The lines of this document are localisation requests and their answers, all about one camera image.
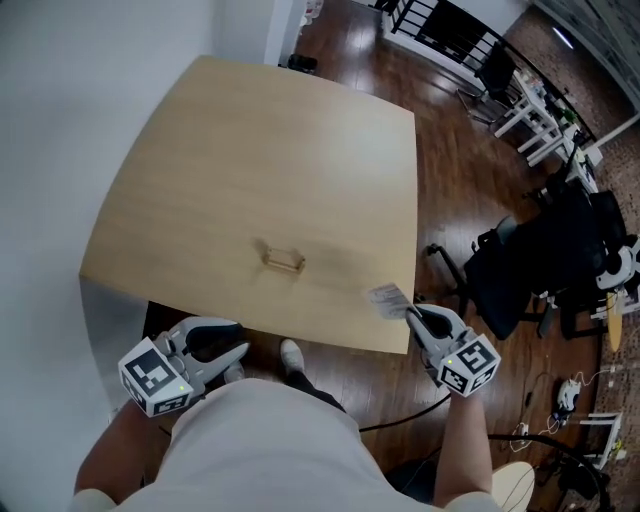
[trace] white wall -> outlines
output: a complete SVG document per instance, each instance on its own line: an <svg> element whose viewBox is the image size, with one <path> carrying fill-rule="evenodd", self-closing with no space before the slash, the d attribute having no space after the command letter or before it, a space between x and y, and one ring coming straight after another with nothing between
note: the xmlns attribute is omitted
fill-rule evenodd
<svg viewBox="0 0 640 512"><path fill-rule="evenodd" d="M452 0L452 2L500 35L505 34L531 3L530 0Z"/></svg>
<svg viewBox="0 0 640 512"><path fill-rule="evenodd" d="M531 4L531 0L451 0L451 2L478 18L500 35L504 35ZM436 0L422 0L422 3L434 6L437 2ZM414 3L411 9L426 15L430 13L429 9L418 3ZM424 18L411 13L407 15L407 19L420 25L424 22ZM402 28L415 33L419 30L413 25Z"/></svg>
<svg viewBox="0 0 640 512"><path fill-rule="evenodd" d="M0 500L10 512L64 510L106 426L78 269L135 137L211 53L212 1L0 4Z"/></svg>
<svg viewBox="0 0 640 512"><path fill-rule="evenodd" d="M289 20L299 16L299 23L304 9L306 0L218 0L216 55L277 66L283 51L293 53Z"/></svg>
<svg viewBox="0 0 640 512"><path fill-rule="evenodd" d="M293 0L291 12L282 38L280 51L280 65L286 66L291 54L295 53L298 44L298 36L301 30L301 21L307 10L307 0Z"/></svg>

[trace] paper card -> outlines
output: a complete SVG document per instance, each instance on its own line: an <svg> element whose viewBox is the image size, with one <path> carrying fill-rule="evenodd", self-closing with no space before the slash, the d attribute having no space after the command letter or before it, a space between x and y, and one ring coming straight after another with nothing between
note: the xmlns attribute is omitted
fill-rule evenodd
<svg viewBox="0 0 640 512"><path fill-rule="evenodd" d="M369 290L367 298L386 320L404 320L407 309L415 309L402 290L393 283Z"/></svg>

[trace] electronic equipment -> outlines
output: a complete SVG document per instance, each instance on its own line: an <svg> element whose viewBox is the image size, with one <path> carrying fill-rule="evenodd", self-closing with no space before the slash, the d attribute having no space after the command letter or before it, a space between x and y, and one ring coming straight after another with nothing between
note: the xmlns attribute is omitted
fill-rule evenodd
<svg viewBox="0 0 640 512"><path fill-rule="evenodd" d="M427 373L436 384L469 396L495 376L498 352L450 309L418 304L407 309L406 320L427 354Z"/></svg>
<svg viewBox="0 0 640 512"><path fill-rule="evenodd" d="M125 355L120 380L149 417L188 407L204 397L205 384L244 357L249 343L243 335L232 320L185 318Z"/></svg>

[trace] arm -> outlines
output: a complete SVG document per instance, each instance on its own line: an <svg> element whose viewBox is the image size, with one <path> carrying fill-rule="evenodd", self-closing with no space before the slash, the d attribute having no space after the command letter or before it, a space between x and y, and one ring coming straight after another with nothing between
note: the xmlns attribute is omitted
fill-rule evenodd
<svg viewBox="0 0 640 512"><path fill-rule="evenodd" d="M140 489L155 428L133 401L127 402L80 466L74 492L97 489L119 504Z"/></svg>
<svg viewBox="0 0 640 512"><path fill-rule="evenodd" d="M468 398L451 393L434 504L445 507L463 494L491 493L491 483L491 452L482 401L477 393Z"/></svg>

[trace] white shirt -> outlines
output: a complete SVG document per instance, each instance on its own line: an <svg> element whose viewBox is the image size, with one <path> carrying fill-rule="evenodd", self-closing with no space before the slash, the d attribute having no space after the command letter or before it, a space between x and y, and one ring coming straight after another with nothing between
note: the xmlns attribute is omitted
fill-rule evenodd
<svg viewBox="0 0 640 512"><path fill-rule="evenodd" d="M116 507L86 490L72 512L410 512L439 510L396 492L347 414L301 391L247 379L212 392L173 429L156 481ZM496 512L485 493L452 512Z"/></svg>

